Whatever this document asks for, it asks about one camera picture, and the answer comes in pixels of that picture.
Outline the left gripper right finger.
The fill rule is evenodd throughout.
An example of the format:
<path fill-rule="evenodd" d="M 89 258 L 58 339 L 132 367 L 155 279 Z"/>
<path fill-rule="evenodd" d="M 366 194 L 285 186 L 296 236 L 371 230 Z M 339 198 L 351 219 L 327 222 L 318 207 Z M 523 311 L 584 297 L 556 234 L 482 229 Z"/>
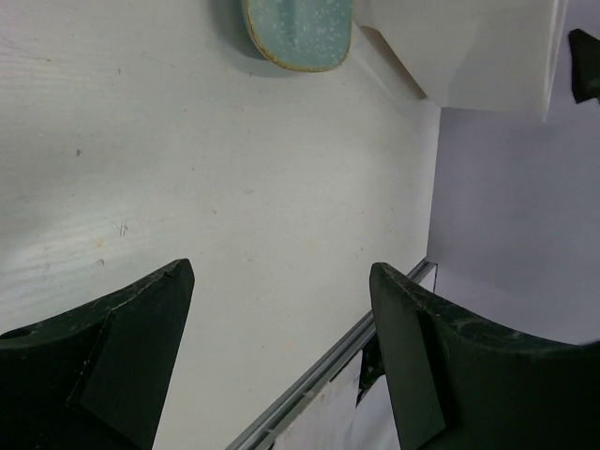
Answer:
<path fill-rule="evenodd" d="M 402 448 L 598 447 L 597 343 L 495 323 L 383 262 L 369 290 Z"/>

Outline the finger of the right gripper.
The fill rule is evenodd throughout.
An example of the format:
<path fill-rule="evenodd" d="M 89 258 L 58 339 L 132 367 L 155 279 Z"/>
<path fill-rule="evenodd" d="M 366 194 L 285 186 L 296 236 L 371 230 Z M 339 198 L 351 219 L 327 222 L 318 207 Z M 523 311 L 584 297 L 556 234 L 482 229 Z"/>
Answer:
<path fill-rule="evenodd" d="M 576 104 L 600 95 L 600 41 L 581 29 L 568 34 L 571 53 L 571 90 Z"/>

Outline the teal rectangular ceramic plate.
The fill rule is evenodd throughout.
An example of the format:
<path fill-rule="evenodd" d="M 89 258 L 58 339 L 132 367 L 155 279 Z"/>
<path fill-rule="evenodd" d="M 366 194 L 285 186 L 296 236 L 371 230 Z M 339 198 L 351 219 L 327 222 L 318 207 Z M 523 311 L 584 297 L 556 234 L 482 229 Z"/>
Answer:
<path fill-rule="evenodd" d="M 352 1 L 253 0 L 241 6 L 254 46 L 280 68 L 325 72 L 339 67 L 348 56 Z"/>

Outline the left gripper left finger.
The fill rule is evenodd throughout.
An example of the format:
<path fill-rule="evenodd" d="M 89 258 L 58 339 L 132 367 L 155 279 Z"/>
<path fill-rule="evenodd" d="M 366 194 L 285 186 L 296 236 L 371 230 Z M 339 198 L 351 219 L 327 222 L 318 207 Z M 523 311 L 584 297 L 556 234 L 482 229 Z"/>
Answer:
<path fill-rule="evenodd" d="M 2 334 L 2 448 L 152 448 L 194 281 L 176 260 Z"/>

